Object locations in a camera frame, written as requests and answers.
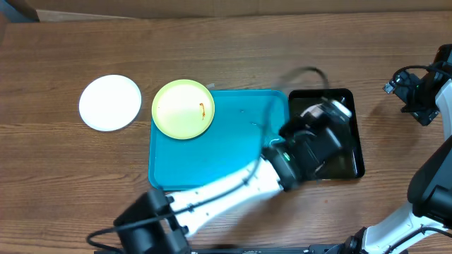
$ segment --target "black tray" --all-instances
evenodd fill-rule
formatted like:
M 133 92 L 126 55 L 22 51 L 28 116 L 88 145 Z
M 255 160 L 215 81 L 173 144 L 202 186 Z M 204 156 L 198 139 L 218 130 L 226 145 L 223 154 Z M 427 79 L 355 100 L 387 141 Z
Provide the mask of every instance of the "black tray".
M 290 116 L 301 114 L 308 106 L 320 103 L 322 97 L 327 99 L 335 99 L 342 102 L 351 112 L 350 132 L 357 142 L 356 148 L 352 155 L 339 157 L 334 162 L 327 164 L 326 167 L 337 167 L 338 170 L 350 170 L 347 179 L 357 179 L 363 177 L 365 173 L 364 160 L 362 157 L 361 142 L 359 141 L 358 125 L 356 122 L 355 102 L 353 94 L 348 89 L 322 89 L 322 90 L 294 90 L 289 94 L 289 111 Z M 334 177 L 330 179 L 344 179 L 343 177 Z

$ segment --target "table surface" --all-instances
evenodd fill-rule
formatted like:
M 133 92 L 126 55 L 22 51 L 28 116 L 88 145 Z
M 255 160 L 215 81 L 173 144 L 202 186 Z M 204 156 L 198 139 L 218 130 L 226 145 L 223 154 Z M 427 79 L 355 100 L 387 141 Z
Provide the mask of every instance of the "table surface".
M 353 92 L 366 174 L 239 209 L 191 243 L 343 242 L 400 207 L 413 174 L 443 142 L 441 118 L 421 127 L 382 87 L 397 69 L 432 62 L 451 42 L 451 23 L 452 13 L 424 12 L 8 24 L 0 48 L 0 252 L 92 252 L 86 235 L 111 226 L 150 187 L 151 104 L 164 84 L 270 87 L 307 65 Z M 123 130 L 94 131 L 78 100 L 90 81 L 113 73 L 138 84 L 141 110 Z M 297 83 L 320 87 L 314 76 Z M 452 244 L 432 236 L 410 251 L 452 253 Z

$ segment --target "tray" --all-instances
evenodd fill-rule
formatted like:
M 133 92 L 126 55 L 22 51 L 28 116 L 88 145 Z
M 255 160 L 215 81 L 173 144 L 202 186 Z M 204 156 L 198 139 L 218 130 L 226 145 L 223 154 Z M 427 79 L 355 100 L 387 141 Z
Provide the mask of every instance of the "tray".
M 199 187 L 246 166 L 259 156 L 264 110 L 273 100 L 266 145 L 289 119 L 287 97 L 275 90 L 214 90 L 215 116 L 208 130 L 190 140 L 167 137 L 151 123 L 149 172 L 165 191 Z
M 329 161 L 328 179 L 358 179 L 365 173 L 364 159 L 359 140 L 356 121 L 355 102 L 353 94 L 348 89 L 294 90 L 289 94 L 290 116 L 301 114 L 307 107 L 322 102 L 322 97 L 342 102 L 351 112 L 350 132 L 353 135 L 356 148 L 350 154 L 343 154 Z

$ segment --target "green light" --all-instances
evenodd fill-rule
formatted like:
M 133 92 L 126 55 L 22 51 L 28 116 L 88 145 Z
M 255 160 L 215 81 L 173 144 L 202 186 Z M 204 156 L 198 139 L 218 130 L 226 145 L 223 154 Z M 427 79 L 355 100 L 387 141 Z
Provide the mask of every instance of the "green light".
M 287 160 L 287 161 L 290 161 L 290 157 L 289 157 L 289 155 L 285 152 L 285 153 L 283 153 L 282 155 L 284 155 L 284 157 L 285 157 L 285 159 Z

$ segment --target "yellow-green plate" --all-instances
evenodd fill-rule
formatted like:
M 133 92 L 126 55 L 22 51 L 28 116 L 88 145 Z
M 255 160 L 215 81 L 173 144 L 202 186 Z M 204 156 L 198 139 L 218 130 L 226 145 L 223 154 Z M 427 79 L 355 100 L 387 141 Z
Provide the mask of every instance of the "yellow-green plate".
M 175 80 L 157 92 L 152 113 L 160 131 L 171 138 L 185 140 L 207 130 L 215 114 L 215 103 L 202 84 Z

